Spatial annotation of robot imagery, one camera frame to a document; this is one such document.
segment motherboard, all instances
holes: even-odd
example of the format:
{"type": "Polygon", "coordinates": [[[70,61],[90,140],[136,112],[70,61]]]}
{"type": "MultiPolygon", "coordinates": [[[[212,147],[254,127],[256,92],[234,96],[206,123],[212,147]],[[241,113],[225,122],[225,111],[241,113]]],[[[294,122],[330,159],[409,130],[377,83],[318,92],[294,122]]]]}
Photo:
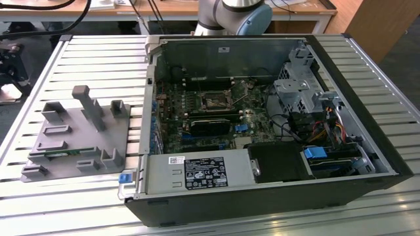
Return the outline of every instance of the motherboard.
{"type": "Polygon", "coordinates": [[[164,153],[240,149],[276,140],[264,97],[252,78],[157,83],[164,153]]]}

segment cable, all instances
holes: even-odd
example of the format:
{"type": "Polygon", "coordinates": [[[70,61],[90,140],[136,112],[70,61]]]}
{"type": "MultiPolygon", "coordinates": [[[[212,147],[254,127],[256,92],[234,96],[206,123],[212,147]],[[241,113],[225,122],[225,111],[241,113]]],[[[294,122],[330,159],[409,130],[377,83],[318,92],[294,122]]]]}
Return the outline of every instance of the cable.
{"type": "Polygon", "coordinates": [[[292,138],[300,142],[300,143],[306,143],[306,141],[304,141],[298,136],[297,134],[294,134],[292,131],[289,131],[284,126],[281,126],[276,121],[273,121],[273,119],[270,120],[273,122],[273,124],[281,129],[284,130],[290,136],[292,138]]]}
{"type": "Polygon", "coordinates": [[[92,2],[92,0],[85,1],[84,11],[82,11],[80,17],[74,20],[74,22],[66,28],[60,29],[60,30],[54,30],[54,31],[8,33],[5,35],[0,35],[0,41],[4,39],[8,39],[8,38],[64,34],[65,32],[70,31],[77,26],[77,24],[81,22],[81,20],[84,19],[86,13],[89,12],[90,2],[92,2]]]}
{"type": "Polygon", "coordinates": [[[290,22],[290,19],[292,19],[292,13],[293,13],[293,14],[297,14],[297,12],[290,11],[290,5],[289,5],[284,0],[281,0],[281,2],[288,6],[288,9],[280,7],[280,6],[274,3],[273,0],[270,0],[270,2],[273,3],[273,5],[274,5],[278,9],[281,9],[281,10],[284,10],[284,11],[286,11],[286,12],[289,13],[289,20],[288,20],[288,23],[286,23],[286,30],[285,30],[285,33],[288,33],[288,31],[289,31],[289,22],[290,22]]]}
{"type": "Polygon", "coordinates": [[[285,8],[282,8],[282,7],[278,7],[277,6],[277,4],[274,3],[274,1],[273,0],[270,0],[270,2],[273,3],[273,5],[277,7],[277,8],[280,8],[281,10],[285,10],[285,11],[288,11],[289,13],[293,13],[293,14],[297,14],[297,12],[294,12],[294,11],[290,11],[290,6],[284,2],[284,0],[281,0],[281,2],[284,2],[285,3],[285,5],[288,5],[289,6],[289,9],[285,9],[285,8]]]}
{"type": "Polygon", "coordinates": [[[289,23],[290,23],[290,19],[292,19],[290,5],[284,0],[281,0],[281,2],[284,2],[284,4],[288,6],[288,12],[289,12],[289,20],[286,23],[286,33],[288,33],[289,32],[289,23]]]}
{"type": "Polygon", "coordinates": [[[149,31],[149,29],[148,29],[148,26],[145,25],[144,19],[142,19],[140,13],[138,13],[136,7],[133,6],[132,1],[130,1],[130,0],[128,0],[128,1],[129,1],[129,4],[130,4],[130,7],[132,7],[133,11],[136,12],[138,24],[141,23],[141,24],[144,25],[144,28],[145,28],[148,34],[150,34],[150,31],[149,31]]]}
{"type": "Polygon", "coordinates": [[[54,6],[28,6],[28,5],[10,5],[10,4],[2,4],[0,2],[0,9],[20,9],[20,10],[34,10],[34,11],[49,11],[56,10],[62,7],[66,7],[69,4],[72,4],[76,0],[68,0],[65,3],[61,3],[54,6]]]}
{"type": "Polygon", "coordinates": [[[149,3],[150,9],[152,9],[152,11],[153,11],[153,15],[154,15],[154,17],[156,17],[156,21],[157,21],[158,28],[160,28],[162,34],[165,34],[164,23],[161,23],[161,21],[164,21],[164,19],[162,19],[162,18],[158,19],[158,17],[157,17],[156,11],[158,12],[158,16],[160,16],[160,17],[162,17],[162,16],[161,16],[160,11],[158,11],[158,9],[157,9],[154,0],[146,0],[146,1],[148,1],[148,3],[149,3]]]}

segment blue tab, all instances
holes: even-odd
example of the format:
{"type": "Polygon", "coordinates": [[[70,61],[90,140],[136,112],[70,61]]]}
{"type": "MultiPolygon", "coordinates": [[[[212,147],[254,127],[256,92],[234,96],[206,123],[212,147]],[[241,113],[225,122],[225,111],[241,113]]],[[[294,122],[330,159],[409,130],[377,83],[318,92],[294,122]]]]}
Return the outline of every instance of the blue tab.
{"type": "Polygon", "coordinates": [[[118,183],[130,183],[132,182],[132,174],[120,174],[118,183]]]}
{"type": "Polygon", "coordinates": [[[236,125],[234,126],[234,131],[236,132],[244,132],[248,130],[248,125],[246,124],[241,124],[241,125],[236,125]]]}
{"type": "Polygon", "coordinates": [[[304,151],[302,151],[306,159],[309,158],[325,158],[326,157],[326,153],[322,147],[308,147],[304,151]]]}

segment aluminum extrusion table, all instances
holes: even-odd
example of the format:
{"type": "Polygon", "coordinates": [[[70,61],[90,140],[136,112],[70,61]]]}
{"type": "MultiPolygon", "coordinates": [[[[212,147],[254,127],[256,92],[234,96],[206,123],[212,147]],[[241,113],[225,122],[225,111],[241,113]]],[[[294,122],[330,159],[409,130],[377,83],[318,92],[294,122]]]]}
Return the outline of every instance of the aluminum extrusion table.
{"type": "Polygon", "coordinates": [[[134,168],[137,163],[145,36],[74,36],[70,41],[58,43],[0,147],[0,234],[353,236],[418,233],[418,111],[352,39],[340,35],[317,35],[317,39],[414,177],[345,206],[165,228],[142,226],[122,205],[117,198],[118,174],[21,183],[20,171],[41,127],[40,109],[46,101],[56,100],[66,108],[78,107],[70,96],[74,85],[88,85],[90,97],[97,98],[101,105],[118,98],[132,106],[126,168],[134,168]]]}

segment barcode sticker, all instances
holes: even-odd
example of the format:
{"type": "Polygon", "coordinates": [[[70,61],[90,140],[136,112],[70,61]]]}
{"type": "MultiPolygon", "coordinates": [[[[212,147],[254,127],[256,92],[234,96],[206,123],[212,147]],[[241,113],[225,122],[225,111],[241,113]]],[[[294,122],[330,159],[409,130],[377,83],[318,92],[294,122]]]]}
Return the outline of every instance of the barcode sticker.
{"type": "Polygon", "coordinates": [[[184,156],[170,156],[169,164],[184,164],[185,157],[184,156]]]}

